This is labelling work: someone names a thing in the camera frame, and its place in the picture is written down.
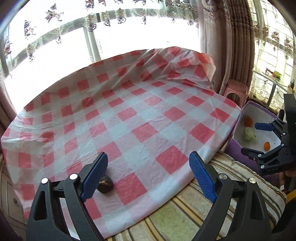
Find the orange ball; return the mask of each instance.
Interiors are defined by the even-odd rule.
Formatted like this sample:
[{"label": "orange ball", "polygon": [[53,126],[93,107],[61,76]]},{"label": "orange ball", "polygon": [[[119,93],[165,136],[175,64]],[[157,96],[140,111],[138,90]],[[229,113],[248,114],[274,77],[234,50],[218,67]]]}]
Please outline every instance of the orange ball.
[{"label": "orange ball", "polygon": [[252,120],[252,118],[249,117],[249,116],[245,116],[245,117],[244,117],[244,126],[245,126],[245,127],[252,127],[252,125],[253,125],[253,120]]},{"label": "orange ball", "polygon": [[264,147],[263,148],[264,148],[265,151],[269,151],[270,150],[270,144],[269,144],[268,141],[264,143]]}]

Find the stool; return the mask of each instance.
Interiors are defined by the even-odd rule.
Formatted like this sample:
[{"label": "stool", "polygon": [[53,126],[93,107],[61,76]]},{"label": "stool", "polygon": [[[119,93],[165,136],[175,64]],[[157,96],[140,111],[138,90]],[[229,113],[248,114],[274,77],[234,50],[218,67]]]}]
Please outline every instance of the stool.
[{"label": "stool", "polygon": [[237,80],[229,79],[223,96],[227,97],[231,93],[239,96],[239,107],[243,108],[247,100],[248,87]]}]

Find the checkered tablecloth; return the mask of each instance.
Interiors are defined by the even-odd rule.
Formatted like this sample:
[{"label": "checkered tablecloth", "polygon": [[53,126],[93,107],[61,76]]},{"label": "checkered tablecloth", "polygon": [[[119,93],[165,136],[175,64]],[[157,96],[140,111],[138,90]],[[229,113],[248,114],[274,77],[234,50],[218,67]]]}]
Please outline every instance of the checkered tablecloth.
[{"label": "checkered tablecloth", "polygon": [[104,237],[167,202],[193,178],[189,154],[196,150],[208,162],[240,113],[210,89],[214,71],[206,54],[141,50],[94,63],[45,90],[1,138],[26,214],[43,177],[65,179],[101,151],[114,190],[96,191],[86,207]]}]

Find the silver screw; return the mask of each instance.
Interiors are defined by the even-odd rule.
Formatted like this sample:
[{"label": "silver screw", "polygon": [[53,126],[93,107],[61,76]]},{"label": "silver screw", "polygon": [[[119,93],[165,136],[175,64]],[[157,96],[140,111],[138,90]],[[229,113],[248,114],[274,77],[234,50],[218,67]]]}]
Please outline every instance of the silver screw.
[{"label": "silver screw", "polygon": [[76,173],[70,175],[71,180],[75,180],[76,178],[78,178],[78,175]]},{"label": "silver screw", "polygon": [[224,173],[221,173],[221,174],[219,175],[219,178],[222,179],[222,180],[226,180],[226,179],[227,179],[227,175],[224,174]]},{"label": "silver screw", "polygon": [[48,178],[46,178],[46,177],[43,178],[43,179],[41,180],[41,183],[42,183],[42,184],[45,184],[45,183],[47,183],[47,182],[48,182]]},{"label": "silver screw", "polygon": [[250,183],[256,183],[256,180],[255,180],[255,178],[252,178],[252,177],[251,177],[251,178],[249,179],[249,182],[250,182]]}]

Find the dark round object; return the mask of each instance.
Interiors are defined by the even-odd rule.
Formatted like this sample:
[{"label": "dark round object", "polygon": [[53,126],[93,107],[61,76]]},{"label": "dark round object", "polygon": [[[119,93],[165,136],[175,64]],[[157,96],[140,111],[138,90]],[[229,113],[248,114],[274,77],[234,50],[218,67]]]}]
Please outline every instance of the dark round object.
[{"label": "dark round object", "polygon": [[96,188],[101,193],[108,193],[113,189],[113,182],[110,177],[104,175]]}]

